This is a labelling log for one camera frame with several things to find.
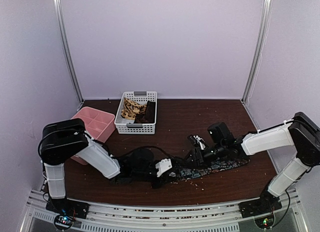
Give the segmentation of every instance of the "dark wood tabletop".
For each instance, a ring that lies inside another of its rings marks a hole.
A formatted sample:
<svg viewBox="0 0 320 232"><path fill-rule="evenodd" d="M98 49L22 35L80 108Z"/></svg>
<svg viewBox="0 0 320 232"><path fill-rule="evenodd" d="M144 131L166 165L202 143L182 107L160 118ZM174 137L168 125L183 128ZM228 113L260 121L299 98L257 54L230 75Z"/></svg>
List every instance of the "dark wood tabletop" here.
<svg viewBox="0 0 320 232"><path fill-rule="evenodd" d="M85 101L90 106L116 114L119 100ZM213 142L207 127L225 122L233 135L255 130L246 110L238 100L158 100L155 135L120 135L117 130L106 141L113 155L124 154L136 147L156 145L172 155L185 156L191 144L190 134L197 134L208 144ZM158 159L164 156L155 151ZM251 157L249 164L203 178L166 184L152 189L150 183L109 184L90 165L71 159L65 163L65 184L70 198L125 205L192 205L226 202L257 197L275 175L267 154Z"/></svg>

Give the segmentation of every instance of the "pink tray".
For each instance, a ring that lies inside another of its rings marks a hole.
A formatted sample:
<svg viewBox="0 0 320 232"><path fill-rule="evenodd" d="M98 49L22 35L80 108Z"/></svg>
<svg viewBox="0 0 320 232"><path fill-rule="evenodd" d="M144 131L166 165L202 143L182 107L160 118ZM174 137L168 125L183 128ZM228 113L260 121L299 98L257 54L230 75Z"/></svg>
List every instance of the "pink tray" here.
<svg viewBox="0 0 320 232"><path fill-rule="evenodd" d="M115 115L95 108L81 108L72 118L80 118L84 122L86 131L94 139L103 143L116 129ZM78 156L73 156L72 159L83 165L88 164Z"/></svg>

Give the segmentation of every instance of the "basket handle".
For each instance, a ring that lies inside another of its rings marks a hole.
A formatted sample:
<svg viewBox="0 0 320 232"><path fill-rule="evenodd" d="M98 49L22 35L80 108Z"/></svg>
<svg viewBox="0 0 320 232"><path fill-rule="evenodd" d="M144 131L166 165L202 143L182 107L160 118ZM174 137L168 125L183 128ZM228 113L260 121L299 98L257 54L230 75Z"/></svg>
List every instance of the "basket handle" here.
<svg viewBox="0 0 320 232"><path fill-rule="evenodd" d="M139 96L139 97L146 97L147 96L147 91L135 91L135 92L133 92L133 94L135 96Z"/></svg>
<svg viewBox="0 0 320 232"><path fill-rule="evenodd" d="M142 128L142 124L141 123L127 123L126 127L127 128Z"/></svg>

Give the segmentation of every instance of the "basket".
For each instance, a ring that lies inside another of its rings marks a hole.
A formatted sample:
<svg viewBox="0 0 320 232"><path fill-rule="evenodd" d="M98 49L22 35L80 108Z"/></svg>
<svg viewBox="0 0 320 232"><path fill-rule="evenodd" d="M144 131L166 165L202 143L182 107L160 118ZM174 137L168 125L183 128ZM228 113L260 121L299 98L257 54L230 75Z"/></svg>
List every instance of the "basket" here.
<svg viewBox="0 0 320 232"><path fill-rule="evenodd" d="M145 104L148 101L155 102L154 123L134 123L133 120L122 118L121 111L124 108L125 98L131 99L139 104ZM114 124L119 134L155 134L157 123L157 92L125 92L122 95L118 111L115 116Z"/></svg>
<svg viewBox="0 0 320 232"><path fill-rule="evenodd" d="M95 108L81 108L72 118L80 118L84 122L86 131L94 139L99 140L102 143L105 143L116 129L114 124L115 115ZM88 164L76 155L74 155L72 159L82 165Z"/></svg>

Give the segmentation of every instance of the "white vent grille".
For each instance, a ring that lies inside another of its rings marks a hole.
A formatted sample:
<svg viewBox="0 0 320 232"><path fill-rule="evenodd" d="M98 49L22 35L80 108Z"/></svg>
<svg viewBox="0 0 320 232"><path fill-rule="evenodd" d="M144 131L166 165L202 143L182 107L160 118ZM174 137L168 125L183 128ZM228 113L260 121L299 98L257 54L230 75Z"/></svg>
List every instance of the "white vent grille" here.
<svg viewBox="0 0 320 232"><path fill-rule="evenodd" d="M46 213L46 212L42 212L42 211L34 211L34 215L33 215L35 218L39 218L39 219L42 219L42 220L45 220L45 221L48 221L48 222L53 222L54 220L54 216L52 216L51 214L49 213Z"/></svg>
<svg viewBox="0 0 320 232"><path fill-rule="evenodd" d="M85 232L156 232L159 229L128 229L128 228L115 228L115 227L107 227L103 225L97 224L90 224L83 222L81 225L81 231ZM170 230L166 229L166 232L239 232L239 225L238 223L232 223L227 225L218 225L218 226L211 226L210 228L206 229L195 229L195 230L186 230L186 229L175 229Z"/></svg>

